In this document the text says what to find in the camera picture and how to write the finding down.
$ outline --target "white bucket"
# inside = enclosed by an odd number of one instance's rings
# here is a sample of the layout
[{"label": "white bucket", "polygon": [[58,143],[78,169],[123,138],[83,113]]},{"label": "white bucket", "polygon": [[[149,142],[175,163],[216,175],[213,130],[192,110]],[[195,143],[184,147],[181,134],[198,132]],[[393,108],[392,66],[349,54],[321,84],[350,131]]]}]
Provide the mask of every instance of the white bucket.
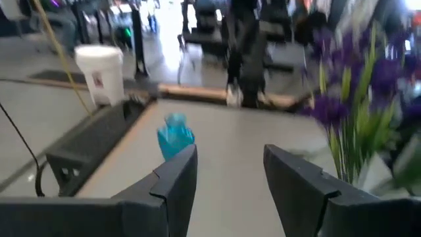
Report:
[{"label": "white bucket", "polygon": [[105,45],[81,45],[75,49],[76,64],[85,75],[95,105],[116,105],[124,99],[123,53]]}]

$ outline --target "black cable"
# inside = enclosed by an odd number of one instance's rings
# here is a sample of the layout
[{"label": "black cable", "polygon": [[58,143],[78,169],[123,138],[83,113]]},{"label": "black cable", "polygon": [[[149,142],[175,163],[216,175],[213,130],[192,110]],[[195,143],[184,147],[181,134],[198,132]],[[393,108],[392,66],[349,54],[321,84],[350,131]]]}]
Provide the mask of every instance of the black cable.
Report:
[{"label": "black cable", "polygon": [[36,166],[35,192],[36,192],[36,194],[37,194],[38,197],[44,197],[45,195],[44,195],[44,193],[42,192],[42,189],[41,189],[41,177],[42,177],[42,171],[44,170],[47,162],[44,162],[41,166],[39,165],[38,159],[34,155],[34,152],[30,148],[30,146],[28,145],[28,142],[26,142],[24,136],[22,135],[22,133],[20,133],[19,128],[13,122],[13,119],[9,116],[8,112],[6,111],[6,109],[4,108],[4,106],[1,104],[1,102],[0,102],[0,108],[4,112],[4,114],[6,115],[7,119],[9,120],[9,122],[12,124],[13,128],[18,133],[18,135],[19,135],[20,139],[22,140],[22,142],[25,144],[26,149],[28,149],[29,153],[32,156],[32,159],[34,159],[34,161],[35,161],[35,166]]}]

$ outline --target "blue water bottle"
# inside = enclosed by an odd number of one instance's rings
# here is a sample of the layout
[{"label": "blue water bottle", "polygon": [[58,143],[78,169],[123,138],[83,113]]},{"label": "blue water bottle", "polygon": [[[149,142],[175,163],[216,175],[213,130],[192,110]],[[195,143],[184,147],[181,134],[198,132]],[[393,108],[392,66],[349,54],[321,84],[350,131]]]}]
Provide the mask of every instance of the blue water bottle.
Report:
[{"label": "blue water bottle", "polygon": [[195,136],[186,126],[186,116],[181,113],[171,113],[165,117],[166,126],[158,129],[158,142],[165,161],[195,142]]}]

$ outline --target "yellow rope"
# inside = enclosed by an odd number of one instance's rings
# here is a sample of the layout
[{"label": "yellow rope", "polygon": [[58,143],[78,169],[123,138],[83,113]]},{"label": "yellow rope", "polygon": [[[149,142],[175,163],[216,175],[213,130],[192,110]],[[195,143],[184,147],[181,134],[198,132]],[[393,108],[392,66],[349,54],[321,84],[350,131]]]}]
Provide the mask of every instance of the yellow rope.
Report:
[{"label": "yellow rope", "polygon": [[29,0],[29,1],[34,1],[35,6],[36,6],[36,8],[38,10],[38,13],[41,15],[41,18],[42,18],[42,21],[44,23],[44,26],[47,28],[49,37],[51,38],[51,41],[53,42],[54,47],[57,50],[57,53],[59,54],[61,65],[62,65],[62,67],[64,68],[64,71],[67,74],[67,77],[68,77],[68,79],[70,81],[70,84],[72,85],[72,88],[73,88],[74,92],[78,96],[78,99],[79,99],[80,103],[82,104],[82,106],[84,107],[84,109],[86,110],[86,112],[88,113],[88,115],[89,116],[92,116],[91,111],[87,108],[84,100],[82,99],[82,96],[80,96],[80,93],[79,93],[79,91],[78,91],[78,89],[76,87],[76,83],[74,83],[73,77],[72,77],[72,75],[70,73],[69,64],[68,64],[68,62],[66,60],[66,57],[64,56],[64,53],[63,53],[63,49],[61,47],[61,44],[57,41],[57,38],[56,38],[56,36],[54,34],[54,31],[53,31],[53,29],[52,29],[52,27],[51,27],[51,25],[50,25],[50,23],[48,21],[48,18],[47,18],[47,15],[45,14],[44,8],[42,7],[42,5],[39,2],[39,0]]}]

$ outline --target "concrete floor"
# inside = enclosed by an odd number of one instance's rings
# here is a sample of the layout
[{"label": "concrete floor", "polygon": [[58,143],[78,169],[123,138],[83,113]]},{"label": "concrete floor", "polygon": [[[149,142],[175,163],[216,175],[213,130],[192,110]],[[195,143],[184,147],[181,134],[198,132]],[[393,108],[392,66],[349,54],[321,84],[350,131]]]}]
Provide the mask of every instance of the concrete floor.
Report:
[{"label": "concrete floor", "polygon": [[[147,36],[144,39],[150,80],[176,84],[181,58],[176,36],[182,28],[182,16],[179,6],[175,5],[163,5],[157,15],[160,34]],[[32,74],[48,69],[62,70],[61,62],[50,52],[47,45],[45,38],[40,34],[25,35],[23,39],[0,38],[0,102],[16,121],[36,155],[86,115],[72,90],[1,81],[1,79],[24,80]],[[275,61],[287,61],[297,68],[303,64],[303,49],[299,46],[293,44],[287,47],[271,46],[270,52]],[[207,59],[203,59],[200,47],[194,45],[189,47],[189,57],[196,62],[196,69],[193,70],[191,65],[186,63],[182,73],[183,84],[225,88],[226,71],[221,66],[210,65]],[[67,59],[70,70],[79,72],[74,59]],[[133,56],[125,52],[124,77],[132,78],[134,68]],[[271,77],[267,78],[266,88],[267,92],[295,96],[301,96],[309,90],[303,86],[299,75],[278,72],[272,73]],[[82,92],[82,95],[92,109],[89,95],[86,92]],[[0,196],[32,196],[33,186],[24,188],[19,185],[19,188],[10,187],[2,192],[4,189],[2,182],[9,182],[12,175],[31,161],[29,153],[3,114],[0,115],[0,151],[2,151]],[[30,170],[26,178],[30,181],[31,177]],[[54,184],[49,187],[52,190],[51,195],[57,193],[54,191],[57,190]]]}]

